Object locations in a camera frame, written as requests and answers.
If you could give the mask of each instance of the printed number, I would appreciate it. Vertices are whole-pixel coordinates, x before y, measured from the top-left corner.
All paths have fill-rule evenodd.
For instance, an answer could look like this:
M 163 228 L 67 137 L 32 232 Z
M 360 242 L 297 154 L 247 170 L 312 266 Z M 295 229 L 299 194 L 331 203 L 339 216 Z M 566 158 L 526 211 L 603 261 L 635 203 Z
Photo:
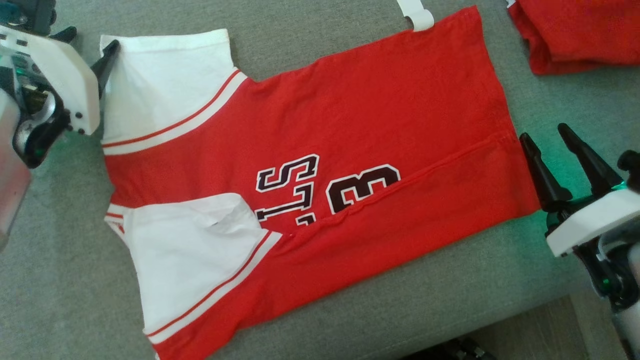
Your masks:
M 296 224 L 300 225 L 311 225 L 316 222 L 316 214 L 308 213 L 304 215 L 300 215 L 296 218 Z
M 255 189 L 260 192 L 283 188 L 291 182 L 293 170 L 301 168 L 294 182 L 304 181 L 316 176 L 320 156 L 316 154 L 307 155 L 303 158 L 284 163 L 280 167 L 278 178 L 276 168 L 268 168 L 258 172 Z M 359 174 L 353 174 L 329 182 L 326 189 L 326 198 L 333 214 L 353 205 L 353 200 L 347 200 L 345 194 L 353 192 L 355 201 L 360 201 L 373 194 L 373 184 L 381 183 L 387 187 L 400 180 L 400 172 L 393 166 L 381 165 L 364 170 Z M 275 206 L 273 208 L 258 209 L 255 215 L 258 221 L 265 221 L 270 217 L 288 213 L 296 210 L 308 210 L 313 204 L 314 182 L 310 181 L 293 188 L 293 196 L 299 197 L 293 202 Z M 315 213 L 305 213 L 296 218 L 298 225 L 310 225 L 316 221 Z
M 259 209 L 255 211 L 255 216 L 258 217 L 258 221 L 265 221 L 275 215 L 288 213 L 294 210 L 306 210 L 311 207 L 314 196 L 314 184 L 306 183 L 298 185 L 293 188 L 293 195 L 302 195 L 302 199 L 299 201 L 290 202 L 288 204 L 276 206 L 274 208 Z
M 353 191 L 356 201 L 360 201 L 373 194 L 373 184 L 382 183 L 384 187 L 400 180 L 400 171 L 387 164 L 364 170 L 340 179 L 333 180 L 326 189 L 326 198 L 331 207 L 331 213 L 335 214 L 353 205 L 353 200 L 347 200 L 345 194 Z
M 258 179 L 255 184 L 255 189 L 258 192 L 264 193 L 274 189 L 283 188 L 287 186 L 287 184 L 289 184 L 293 170 L 301 167 L 304 167 L 305 170 L 298 173 L 298 175 L 296 176 L 296 182 L 310 179 L 316 176 L 318 169 L 318 160 L 320 160 L 320 156 L 311 154 L 305 156 L 304 158 L 284 163 L 280 167 L 279 178 L 273 181 L 269 181 L 268 178 L 275 175 L 276 168 L 272 167 L 266 170 L 262 170 L 258 172 Z

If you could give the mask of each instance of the robotic arm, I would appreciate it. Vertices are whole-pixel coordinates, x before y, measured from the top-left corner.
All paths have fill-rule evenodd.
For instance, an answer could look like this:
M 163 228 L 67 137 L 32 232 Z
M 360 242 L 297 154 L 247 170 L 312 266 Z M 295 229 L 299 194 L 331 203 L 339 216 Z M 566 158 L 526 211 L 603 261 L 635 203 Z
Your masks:
M 568 125 L 558 125 L 558 131 L 578 157 L 591 195 L 573 199 L 531 137 L 520 136 L 540 205 L 548 213 L 547 244 L 555 256 L 572 252 L 582 261 L 593 289 L 611 303 L 627 357 L 640 360 L 640 154 L 627 151 L 620 157 L 618 167 L 629 172 L 624 182 Z
M 55 0 L 0 0 L 0 250 L 31 179 L 62 132 L 91 135 L 117 41 L 89 67 L 69 45 L 76 29 L 49 36 Z

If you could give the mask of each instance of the red stripe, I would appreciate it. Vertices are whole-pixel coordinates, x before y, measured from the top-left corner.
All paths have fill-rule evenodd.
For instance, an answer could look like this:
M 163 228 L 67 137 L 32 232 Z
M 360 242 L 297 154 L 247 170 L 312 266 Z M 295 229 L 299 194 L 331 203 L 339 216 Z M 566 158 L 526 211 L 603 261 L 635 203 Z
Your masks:
M 255 249 L 253 250 L 251 256 L 249 257 L 249 259 L 247 259 L 247 261 L 244 263 L 244 265 L 240 268 L 240 270 L 238 270 L 236 272 L 235 275 L 233 275 L 231 278 L 229 278 L 227 281 L 223 282 L 222 284 L 216 286 L 213 290 L 211 290 L 204 298 L 202 298 L 202 300 L 198 301 L 197 304 L 195 304 L 193 307 L 191 307 L 191 309 L 187 310 L 184 314 L 180 315 L 180 317 L 172 320 L 170 323 L 166 324 L 165 326 L 161 327 L 160 329 L 152 332 L 151 334 L 148 334 L 147 337 L 149 336 L 154 336 L 158 333 L 160 333 L 161 331 L 165 330 L 166 328 L 168 328 L 169 326 L 175 324 L 176 322 L 178 322 L 180 319 L 183 319 L 185 316 L 187 316 L 188 314 L 190 314 L 193 310 L 195 310 L 198 306 L 200 306 L 203 302 L 205 302 L 209 297 L 211 297 L 211 295 L 213 295 L 213 293 L 215 293 L 216 291 L 218 291 L 221 287 L 223 287 L 224 285 L 230 283 L 231 281 L 233 281 L 246 267 L 247 265 L 249 265 L 249 263 L 251 263 L 251 260 L 253 259 L 253 257 L 255 256 L 255 254 L 258 252 L 258 250 L 262 247 L 262 244 L 267 240 L 267 238 L 269 237 L 269 235 L 271 235 L 271 231 L 269 231 L 267 233 L 267 235 L 265 235 L 262 240 L 260 241 L 260 243 L 258 244 L 258 246 L 255 247 Z
M 107 216 L 112 218 L 124 218 L 122 215 L 118 215 L 114 213 L 107 213 Z
M 165 132 L 167 132 L 167 131 L 169 131 L 169 130 L 171 130 L 171 129 L 174 129 L 174 128 L 176 128 L 176 127 L 178 127 L 178 126 L 180 126 L 180 125 L 184 124 L 185 122 L 187 122 L 187 121 L 189 121 L 189 120 L 191 120 L 191 119 L 195 118 L 196 116 L 198 116 L 199 114 L 201 114 L 201 112 L 205 111 L 208 107 L 210 107 L 210 106 L 211 106 L 211 104 L 213 104 L 213 102 L 214 102 L 215 100 L 217 100 L 217 99 L 220 97 L 220 94 L 222 94 L 222 91 L 224 91 L 224 89 L 227 87 L 227 85 L 229 84 L 229 82 L 230 82 L 230 81 L 231 81 L 231 80 L 236 76 L 236 74 L 237 74 L 238 72 L 240 72 L 240 70 L 239 70 L 239 69 L 237 69 L 236 71 L 234 71 L 234 73 L 233 73 L 233 74 L 231 74 L 231 76 L 229 76 L 229 78 L 225 81 L 225 83 L 224 83 L 224 84 L 222 84 L 222 87 L 220 88 L 220 90 L 218 90 L 218 93 L 213 97 L 213 99 L 211 99 L 211 100 L 210 100 L 210 101 L 209 101 L 205 106 L 203 106 L 200 110 L 196 111 L 192 116 L 190 116 L 190 117 L 188 117 L 188 118 L 186 118 L 186 119 L 184 119 L 184 120 L 178 121 L 178 122 L 176 122 L 175 124 L 173 124 L 173 125 L 171 125 L 171 126 L 168 126 L 168 127 L 164 128 L 164 129 L 162 129 L 162 130 L 158 130 L 158 131 L 156 131 L 155 133 L 150 133 L 149 135 L 141 136 L 141 137 L 139 137 L 139 138 L 135 138 L 135 139 L 124 140 L 124 141 L 121 141 L 121 142 L 106 143 L 106 144 L 103 144 L 103 145 L 102 145 L 102 147 L 112 147 L 112 146 L 118 146 L 118 145 L 126 145 L 126 144 L 128 144 L 128 143 L 134 143 L 134 142 L 139 142 L 139 141 L 142 141 L 142 140 L 146 140 L 146 139 L 152 138 L 152 137 L 154 137 L 154 136 L 160 135 L 160 134 L 162 134 L 162 133 L 165 133 Z

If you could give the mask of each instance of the red jersey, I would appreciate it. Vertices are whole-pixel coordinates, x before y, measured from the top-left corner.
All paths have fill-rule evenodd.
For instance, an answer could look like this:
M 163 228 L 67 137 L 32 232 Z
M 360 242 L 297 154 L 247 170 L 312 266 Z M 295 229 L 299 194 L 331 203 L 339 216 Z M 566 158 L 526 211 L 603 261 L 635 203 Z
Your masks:
M 538 208 L 475 7 L 259 82 L 225 30 L 118 39 L 106 220 L 162 360 Z
M 518 0 L 508 11 L 529 43 L 534 74 L 640 64 L 637 0 Z

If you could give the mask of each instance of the white sleeve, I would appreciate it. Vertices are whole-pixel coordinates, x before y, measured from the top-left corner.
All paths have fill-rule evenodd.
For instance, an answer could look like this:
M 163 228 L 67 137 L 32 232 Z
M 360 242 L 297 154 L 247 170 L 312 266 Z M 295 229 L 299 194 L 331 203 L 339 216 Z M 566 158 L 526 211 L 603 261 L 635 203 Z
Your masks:
M 114 37 L 120 52 L 105 90 L 103 143 L 166 129 L 207 104 L 235 71 L 226 29 L 194 35 Z
M 124 213 L 144 333 L 159 343 L 240 284 L 281 234 L 262 229 L 235 193 Z

